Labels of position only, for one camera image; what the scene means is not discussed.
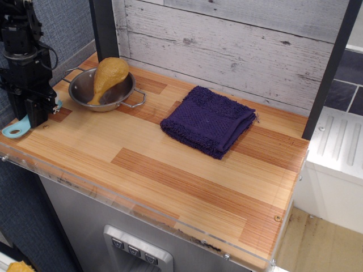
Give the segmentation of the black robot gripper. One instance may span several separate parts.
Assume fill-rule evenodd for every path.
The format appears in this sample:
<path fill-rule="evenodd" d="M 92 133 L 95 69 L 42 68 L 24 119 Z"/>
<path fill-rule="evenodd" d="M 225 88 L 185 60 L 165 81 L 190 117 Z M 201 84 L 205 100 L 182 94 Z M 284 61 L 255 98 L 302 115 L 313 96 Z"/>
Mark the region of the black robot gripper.
<path fill-rule="evenodd" d="M 31 128 L 46 122 L 60 108 L 49 83 L 55 69 L 51 52 L 54 49 L 41 42 L 25 54 L 3 51 L 9 67 L 1 68 L 1 89 L 7 92 L 15 117 L 21 120 L 27 115 Z"/>

